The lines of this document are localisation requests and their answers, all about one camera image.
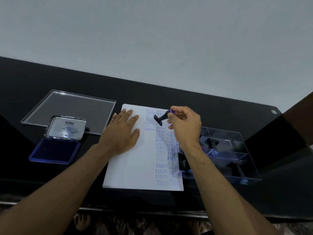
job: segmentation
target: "white paper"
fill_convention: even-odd
[[[106,170],[102,187],[123,189],[155,189],[183,191],[182,175],[173,176],[172,155],[176,139],[164,120],[161,127],[155,120],[167,110],[124,104],[122,108],[133,109],[131,115],[139,115],[133,131],[140,129],[140,136],[134,148],[112,158]]]

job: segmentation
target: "ink pad lid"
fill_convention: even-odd
[[[85,132],[87,121],[85,119],[53,116],[45,132],[48,138],[59,138],[79,141]]]

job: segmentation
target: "person's right hand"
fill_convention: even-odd
[[[200,115],[187,106],[172,106],[175,114],[168,113],[169,129],[174,129],[174,134],[179,146],[183,151],[190,147],[199,147],[199,137],[201,132]]]

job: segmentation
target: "forearm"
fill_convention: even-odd
[[[96,146],[0,217],[0,234],[63,234],[108,162]]]
[[[237,193],[200,146],[190,147],[186,156],[215,234],[276,234],[275,228]]]

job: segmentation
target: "hand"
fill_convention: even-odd
[[[136,129],[133,134],[131,134],[131,130],[139,115],[135,115],[128,120],[132,113],[133,110],[126,112],[125,108],[118,115],[114,113],[110,123],[104,129],[99,143],[96,145],[99,152],[105,152],[106,155],[113,157],[127,152],[136,145],[140,130]]]
[[[168,113],[169,129],[174,129],[175,137],[183,151],[190,147],[199,147],[201,132],[200,115],[187,106],[172,106],[175,114]]]

